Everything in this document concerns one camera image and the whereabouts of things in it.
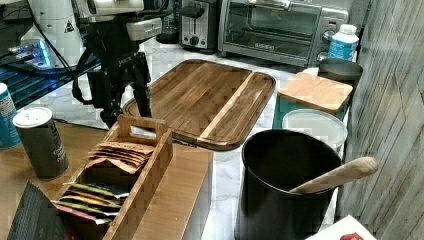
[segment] bottle cap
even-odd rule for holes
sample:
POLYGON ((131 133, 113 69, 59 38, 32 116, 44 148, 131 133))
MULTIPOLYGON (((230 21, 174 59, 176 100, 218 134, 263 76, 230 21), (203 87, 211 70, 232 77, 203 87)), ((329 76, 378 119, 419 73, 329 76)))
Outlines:
POLYGON ((356 27, 350 24, 342 24, 340 25, 339 32, 348 34, 348 35, 354 35, 356 33, 356 27))
POLYGON ((33 128, 48 122, 53 116, 50 109, 35 107, 26 109, 13 117, 13 124, 19 128, 33 128))
POLYGON ((7 90, 7 85, 4 83, 0 83, 0 94, 3 94, 7 90))

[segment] electronic device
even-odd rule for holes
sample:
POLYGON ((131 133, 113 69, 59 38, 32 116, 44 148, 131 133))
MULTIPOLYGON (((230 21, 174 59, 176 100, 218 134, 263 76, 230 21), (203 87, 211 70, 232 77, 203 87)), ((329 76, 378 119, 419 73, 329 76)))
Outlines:
POLYGON ((185 48, 216 51, 217 0, 181 0, 180 44, 185 48))
POLYGON ((224 0, 218 49, 301 67, 326 58, 353 0, 224 0))

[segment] wooden panel wall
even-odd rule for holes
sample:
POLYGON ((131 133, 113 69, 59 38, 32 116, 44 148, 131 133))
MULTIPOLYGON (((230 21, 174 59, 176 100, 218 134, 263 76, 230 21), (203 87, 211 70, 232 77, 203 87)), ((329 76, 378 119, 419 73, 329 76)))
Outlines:
POLYGON ((424 0, 373 0, 352 104, 346 159, 370 155, 377 174, 347 184, 341 216, 378 239, 424 239, 424 0))

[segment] metal can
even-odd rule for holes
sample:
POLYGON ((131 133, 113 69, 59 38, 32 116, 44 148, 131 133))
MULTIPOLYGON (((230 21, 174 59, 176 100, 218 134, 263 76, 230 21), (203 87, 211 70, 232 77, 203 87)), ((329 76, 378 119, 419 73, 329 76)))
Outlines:
POLYGON ((53 179, 68 169, 65 149, 50 109, 26 109, 13 118, 13 124, 38 178, 53 179))
POLYGON ((0 83, 0 149, 11 148, 21 143, 12 123, 15 115, 16 108, 7 90, 7 85, 0 83))

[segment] wooden lid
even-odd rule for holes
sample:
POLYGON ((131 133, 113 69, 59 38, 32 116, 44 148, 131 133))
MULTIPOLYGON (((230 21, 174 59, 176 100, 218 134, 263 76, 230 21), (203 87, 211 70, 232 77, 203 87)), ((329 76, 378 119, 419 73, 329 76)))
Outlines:
POLYGON ((348 84, 300 72, 278 90, 278 96, 311 109, 336 114, 351 92, 352 86, 348 84))

